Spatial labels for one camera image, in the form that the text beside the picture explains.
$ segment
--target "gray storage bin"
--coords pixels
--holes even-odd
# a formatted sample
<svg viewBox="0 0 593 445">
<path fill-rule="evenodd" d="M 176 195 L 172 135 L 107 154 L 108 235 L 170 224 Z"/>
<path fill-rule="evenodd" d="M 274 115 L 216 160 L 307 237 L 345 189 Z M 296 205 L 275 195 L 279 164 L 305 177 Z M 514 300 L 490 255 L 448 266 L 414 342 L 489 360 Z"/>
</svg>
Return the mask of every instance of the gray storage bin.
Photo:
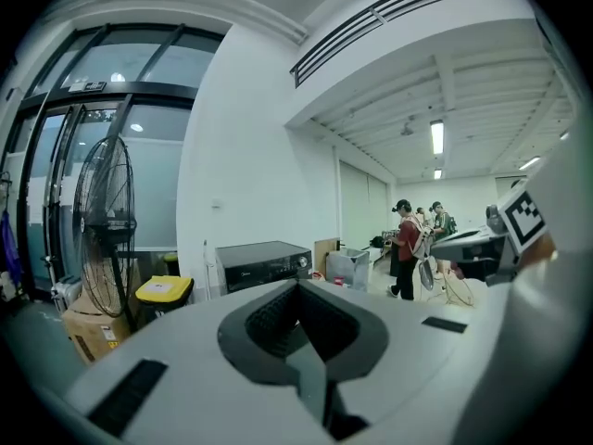
<svg viewBox="0 0 593 445">
<path fill-rule="evenodd" d="M 348 288 L 367 291 L 369 283 L 369 251 L 342 248 L 330 252 L 326 261 L 327 281 L 344 277 Z"/>
</svg>

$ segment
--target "black metal railing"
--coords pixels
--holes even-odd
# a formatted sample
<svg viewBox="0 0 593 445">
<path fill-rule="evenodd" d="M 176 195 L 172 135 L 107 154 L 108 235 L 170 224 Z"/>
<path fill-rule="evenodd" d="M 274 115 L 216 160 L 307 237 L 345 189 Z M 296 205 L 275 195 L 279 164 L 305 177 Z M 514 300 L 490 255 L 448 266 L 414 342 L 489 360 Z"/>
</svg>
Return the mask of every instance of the black metal railing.
<svg viewBox="0 0 593 445">
<path fill-rule="evenodd" d="M 298 87 L 332 57 L 388 21 L 442 0 L 379 0 L 347 19 L 314 45 L 290 70 Z"/>
</svg>

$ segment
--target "red object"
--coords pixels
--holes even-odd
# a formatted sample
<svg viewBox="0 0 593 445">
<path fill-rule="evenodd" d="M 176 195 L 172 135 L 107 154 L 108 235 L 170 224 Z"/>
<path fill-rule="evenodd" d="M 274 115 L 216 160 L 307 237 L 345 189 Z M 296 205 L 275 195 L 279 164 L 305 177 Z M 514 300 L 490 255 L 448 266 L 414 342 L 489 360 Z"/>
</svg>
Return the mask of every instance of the red object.
<svg viewBox="0 0 593 445">
<path fill-rule="evenodd" d="M 404 242 L 405 244 L 397 251 L 400 261 L 409 261 L 411 259 L 410 246 L 415 246 L 416 241 L 420 237 L 420 232 L 416 229 L 416 226 L 412 221 L 406 221 L 399 226 L 399 234 L 397 240 Z"/>
</svg>

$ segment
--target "black pants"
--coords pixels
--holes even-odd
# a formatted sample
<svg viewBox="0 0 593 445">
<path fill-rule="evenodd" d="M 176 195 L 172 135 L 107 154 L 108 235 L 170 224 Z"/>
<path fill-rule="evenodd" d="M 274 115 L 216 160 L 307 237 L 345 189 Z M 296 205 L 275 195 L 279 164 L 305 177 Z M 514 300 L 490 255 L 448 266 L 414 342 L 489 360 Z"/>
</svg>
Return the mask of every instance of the black pants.
<svg viewBox="0 0 593 445">
<path fill-rule="evenodd" d="M 405 300 L 414 300 L 414 284 L 412 275 L 418 259 L 412 257 L 407 261 L 399 262 L 399 272 L 397 273 L 396 287 L 392 289 L 394 294 L 399 294 Z"/>
</svg>

